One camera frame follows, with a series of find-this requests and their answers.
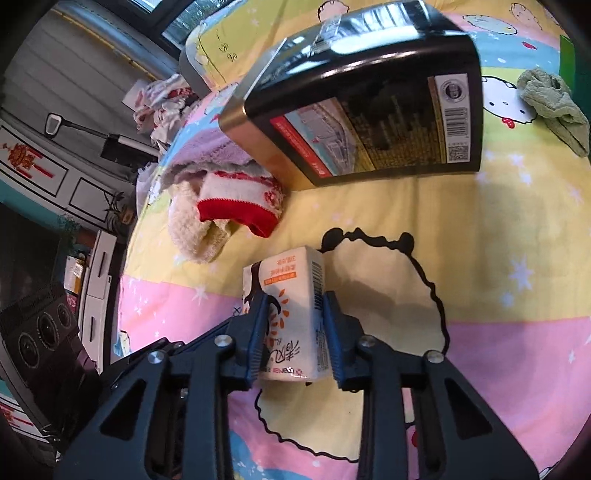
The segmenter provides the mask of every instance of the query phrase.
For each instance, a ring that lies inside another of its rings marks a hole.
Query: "pink bedsheet stripe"
[[[590,318],[448,328],[449,359],[540,470],[555,464],[591,411]]]
[[[241,306],[240,299],[202,288],[129,277],[121,285],[119,328],[129,333],[133,349],[162,336],[191,341]],[[589,317],[485,324],[452,321],[447,327],[449,358],[513,431],[538,469],[557,462],[589,415]],[[229,416],[230,427],[246,442],[258,465],[311,480],[355,477],[356,463],[316,456],[266,432],[254,407],[257,393],[232,394]]]
[[[125,275],[119,291],[119,329],[128,332],[133,351],[162,337],[190,342],[241,308],[241,299],[207,293],[204,287],[153,283]]]

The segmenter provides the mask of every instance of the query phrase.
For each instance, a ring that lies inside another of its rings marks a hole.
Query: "bed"
[[[194,52],[214,93],[167,157],[200,122],[216,121],[226,86],[264,48],[331,12],[372,3],[241,0],[208,20]],[[176,250],[166,227],[170,195],[153,195],[129,244],[119,329],[132,350],[164,336],[188,342],[241,312],[244,266],[313,246],[346,313],[402,351],[443,351],[543,473],[589,415],[591,167],[536,118],[515,83],[535,66],[558,73],[563,32],[534,0],[430,3],[470,32],[480,55],[480,172],[294,192],[270,238],[240,227],[207,265]],[[355,478],[361,408],[360,394],[338,391],[330,378],[232,394],[236,478]],[[407,421],[412,444],[411,412]]]

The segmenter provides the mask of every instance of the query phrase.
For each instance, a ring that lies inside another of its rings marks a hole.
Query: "towel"
[[[579,157],[589,155],[589,121],[570,97],[564,80],[541,68],[526,70],[517,80],[519,95],[535,108],[548,128]]]
[[[168,233],[185,260],[198,264],[211,262],[230,238],[229,220],[200,222],[197,198],[198,180],[183,181],[171,190]]]

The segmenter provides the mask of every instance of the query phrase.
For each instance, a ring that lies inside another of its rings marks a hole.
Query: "speaker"
[[[58,450],[96,411],[101,386],[66,292],[52,284],[0,312],[0,376]]]

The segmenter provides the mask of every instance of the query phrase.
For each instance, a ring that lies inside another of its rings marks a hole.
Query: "tin box lid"
[[[343,66],[354,69],[358,66],[355,57],[363,57],[367,63],[416,55],[417,40],[458,35],[467,36],[422,0],[374,5],[336,15],[285,39],[251,92],[304,73],[324,77]]]

